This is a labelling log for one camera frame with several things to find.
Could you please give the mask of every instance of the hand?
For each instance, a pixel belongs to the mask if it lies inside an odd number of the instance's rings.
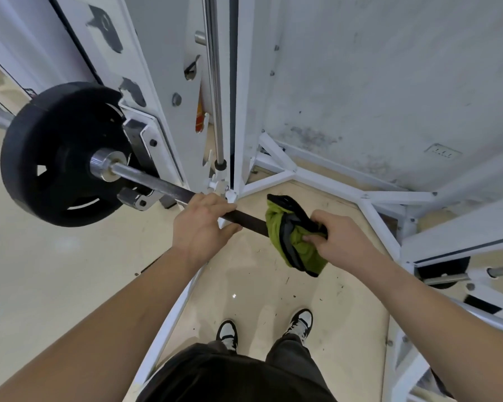
[[[313,243],[332,265],[356,275],[362,267],[384,257],[350,217],[315,210],[311,220],[326,226],[328,240],[318,235],[304,236],[303,240]]]
[[[196,272],[227,244],[242,226],[231,223],[220,229],[218,218],[236,209],[215,193],[197,193],[173,221],[172,249],[178,250]]]

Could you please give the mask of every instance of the green cloth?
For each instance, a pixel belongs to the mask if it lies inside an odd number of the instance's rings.
[[[285,263],[289,267],[294,267],[305,271],[312,277],[317,277],[326,266],[327,261],[319,255],[312,243],[303,241],[302,237],[313,234],[327,237],[326,228],[313,222],[298,203],[289,196],[268,195],[267,205],[268,236]],[[283,231],[290,231],[291,229],[290,243],[283,243]],[[288,245],[292,246],[294,250],[287,248]]]

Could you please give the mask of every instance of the electrical outlet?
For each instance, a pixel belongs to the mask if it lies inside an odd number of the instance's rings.
[[[453,160],[458,158],[462,153],[453,148],[448,148],[440,143],[435,143],[425,150],[425,153],[439,155],[445,159]]]

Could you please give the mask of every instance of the black and white sneaker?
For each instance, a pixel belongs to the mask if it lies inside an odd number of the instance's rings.
[[[291,319],[291,324],[289,325],[285,334],[296,334],[300,337],[303,342],[311,332],[313,327],[313,313],[309,309],[302,309],[295,313]]]
[[[236,326],[232,320],[224,320],[220,324],[216,340],[221,341],[229,351],[236,354],[236,348],[239,344],[239,336],[236,333]]]

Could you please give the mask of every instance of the screw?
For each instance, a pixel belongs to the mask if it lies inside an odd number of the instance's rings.
[[[178,107],[182,103],[182,97],[179,93],[174,93],[172,97],[172,106],[173,107]]]

